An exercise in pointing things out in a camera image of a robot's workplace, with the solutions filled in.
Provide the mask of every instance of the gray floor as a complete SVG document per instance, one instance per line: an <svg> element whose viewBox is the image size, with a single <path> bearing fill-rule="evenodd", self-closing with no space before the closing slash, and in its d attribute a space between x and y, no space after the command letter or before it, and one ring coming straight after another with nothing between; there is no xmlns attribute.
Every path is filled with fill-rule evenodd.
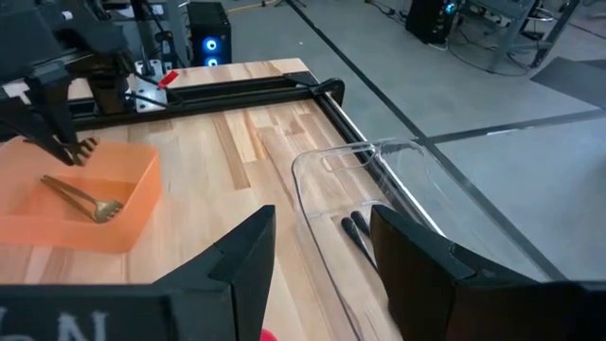
<svg viewBox="0 0 606 341"><path fill-rule="evenodd" d="M223 2L228 8L253 3ZM448 52L421 44L362 0L305 2L304 10L315 24L427 135L597 109L530 81L536 71L499 77L470 68ZM575 25L585 23L579 13ZM369 139L413 137L288 6L237 11L230 21L235 62L301 58L318 79L339 77L346 82L345 108ZM488 52L463 48L467 56L487 62ZM546 62L556 56L606 59L606 40L569 27ZM594 120L438 147L569 278L605 278L601 259L606 256L606 232L600 210L606 202L606 191L601 190L604 128L606 121ZM431 160L429 168L448 199L421 173L402 177L449 237L517 271L546 279L440 166Z"/></svg>

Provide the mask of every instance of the orange plastic bin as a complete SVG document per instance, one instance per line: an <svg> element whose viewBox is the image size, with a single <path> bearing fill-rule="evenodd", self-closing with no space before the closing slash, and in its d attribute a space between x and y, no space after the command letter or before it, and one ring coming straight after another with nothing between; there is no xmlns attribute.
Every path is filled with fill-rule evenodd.
<svg viewBox="0 0 606 341"><path fill-rule="evenodd" d="M121 253L136 242L162 191L152 146L101 140L85 167L67 167L15 137L0 148L0 242ZM124 208L97 224L40 178L50 175Z"/></svg>

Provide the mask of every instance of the wooden table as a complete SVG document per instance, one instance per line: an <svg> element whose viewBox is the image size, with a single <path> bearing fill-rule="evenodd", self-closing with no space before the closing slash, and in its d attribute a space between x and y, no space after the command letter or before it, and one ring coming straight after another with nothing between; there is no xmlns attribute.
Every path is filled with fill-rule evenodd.
<svg viewBox="0 0 606 341"><path fill-rule="evenodd" d="M292 59L190 68L172 86L295 71L307 71L307 67ZM8 87L13 95L21 91L21 85ZM86 84L75 82L70 96L91 95ZM336 279L348 306L348 320L309 230L300 227L293 209L294 158L305 151L344 144L312 100L82 135L147 143L158 149L164 192L140 239L122 255L4 244L0 246L0 282L153 282L201 253L260 206L276 205L276 266L264 327L286 341L355 340L352 324L364 340L400 339L375 274L345 272L346 277L341 274ZM362 181L373 190L369 178ZM365 261L343 240L324 242L334 242L331 252L343 267Z"/></svg>

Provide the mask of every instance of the blue led light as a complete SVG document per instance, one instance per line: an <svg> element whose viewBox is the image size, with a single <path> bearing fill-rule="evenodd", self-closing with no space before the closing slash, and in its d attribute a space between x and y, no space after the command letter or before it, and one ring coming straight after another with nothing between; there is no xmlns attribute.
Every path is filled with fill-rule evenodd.
<svg viewBox="0 0 606 341"><path fill-rule="evenodd" d="M204 53L214 53L221 50L221 41L215 37L206 37L202 41L202 50Z"/></svg>
<svg viewBox="0 0 606 341"><path fill-rule="evenodd" d="M217 66L220 63L219 57L207 57L205 59L205 66Z"/></svg>
<svg viewBox="0 0 606 341"><path fill-rule="evenodd" d="M455 9L456 5L453 3L446 5L446 14L453 14L455 12Z"/></svg>

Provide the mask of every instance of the red object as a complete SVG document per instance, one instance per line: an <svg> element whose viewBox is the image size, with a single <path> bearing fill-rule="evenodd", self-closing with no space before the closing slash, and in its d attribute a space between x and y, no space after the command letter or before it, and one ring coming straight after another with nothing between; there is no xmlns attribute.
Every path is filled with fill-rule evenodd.
<svg viewBox="0 0 606 341"><path fill-rule="evenodd" d="M158 84L160 85L160 88L164 89L165 87L167 87L167 85L171 84L172 81L174 81L177 77L179 77L179 74L175 70L172 70L166 76L164 76L164 78Z"/></svg>
<svg viewBox="0 0 606 341"><path fill-rule="evenodd" d="M277 339L270 331L262 330L260 341L277 341Z"/></svg>

